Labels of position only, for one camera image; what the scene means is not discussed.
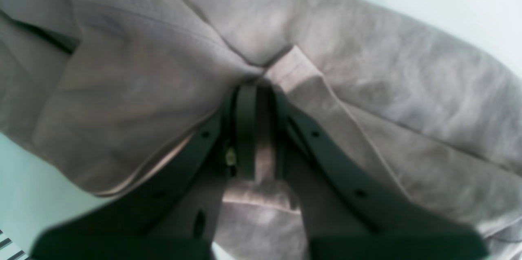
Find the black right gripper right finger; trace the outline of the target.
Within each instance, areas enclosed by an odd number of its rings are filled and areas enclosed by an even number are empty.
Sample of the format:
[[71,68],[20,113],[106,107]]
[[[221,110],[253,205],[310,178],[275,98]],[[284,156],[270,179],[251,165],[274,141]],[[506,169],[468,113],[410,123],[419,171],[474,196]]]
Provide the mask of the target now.
[[298,197],[312,260],[483,260],[469,226],[424,210],[364,173],[308,115],[274,92],[276,178]]

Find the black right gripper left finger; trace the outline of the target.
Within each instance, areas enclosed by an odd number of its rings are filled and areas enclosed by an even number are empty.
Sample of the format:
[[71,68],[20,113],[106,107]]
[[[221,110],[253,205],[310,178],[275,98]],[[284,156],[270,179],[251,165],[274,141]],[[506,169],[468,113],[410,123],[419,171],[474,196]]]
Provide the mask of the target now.
[[242,86],[139,186],[45,232],[34,260],[210,260],[230,178],[255,179],[256,96]]

